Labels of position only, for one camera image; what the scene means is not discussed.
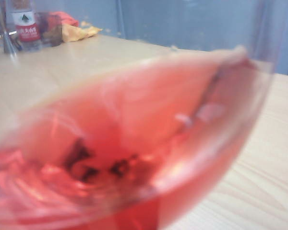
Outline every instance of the wooden table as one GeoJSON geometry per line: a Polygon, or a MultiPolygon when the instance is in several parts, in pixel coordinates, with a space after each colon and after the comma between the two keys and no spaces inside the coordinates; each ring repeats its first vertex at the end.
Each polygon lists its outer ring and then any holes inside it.
{"type": "MultiPolygon", "coordinates": [[[[14,60],[0,48],[0,137],[15,112],[45,96],[92,74],[167,52],[107,36],[21,53],[14,60]]],[[[261,117],[224,179],[167,228],[197,229],[288,230],[288,76],[275,76],[261,117]]]]}

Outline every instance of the plastic bottle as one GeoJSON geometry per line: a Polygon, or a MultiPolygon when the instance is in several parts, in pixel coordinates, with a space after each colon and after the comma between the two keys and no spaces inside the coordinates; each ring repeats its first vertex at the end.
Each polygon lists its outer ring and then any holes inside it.
{"type": "Polygon", "coordinates": [[[40,50],[42,43],[30,0],[11,0],[12,16],[24,51],[40,50]]]}

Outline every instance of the pink liquid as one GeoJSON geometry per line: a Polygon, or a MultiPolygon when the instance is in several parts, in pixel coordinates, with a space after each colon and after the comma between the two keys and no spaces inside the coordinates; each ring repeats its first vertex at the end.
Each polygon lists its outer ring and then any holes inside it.
{"type": "Polygon", "coordinates": [[[0,146],[0,229],[167,226],[228,169],[267,88],[235,51],[113,79],[23,114],[0,146]]]}

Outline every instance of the red label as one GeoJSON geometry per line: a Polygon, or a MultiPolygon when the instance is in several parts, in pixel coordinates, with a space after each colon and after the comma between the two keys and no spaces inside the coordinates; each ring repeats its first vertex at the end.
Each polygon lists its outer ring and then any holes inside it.
{"type": "Polygon", "coordinates": [[[19,35],[19,40],[22,42],[32,42],[40,39],[39,31],[37,28],[37,24],[28,26],[16,26],[17,33],[19,35]]]}

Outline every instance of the bottle label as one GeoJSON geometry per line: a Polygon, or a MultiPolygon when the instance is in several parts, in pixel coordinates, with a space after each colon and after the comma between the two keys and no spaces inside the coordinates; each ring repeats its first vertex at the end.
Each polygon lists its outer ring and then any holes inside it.
{"type": "Polygon", "coordinates": [[[32,11],[13,13],[12,15],[20,41],[31,42],[40,39],[40,34],[32,11]]]}

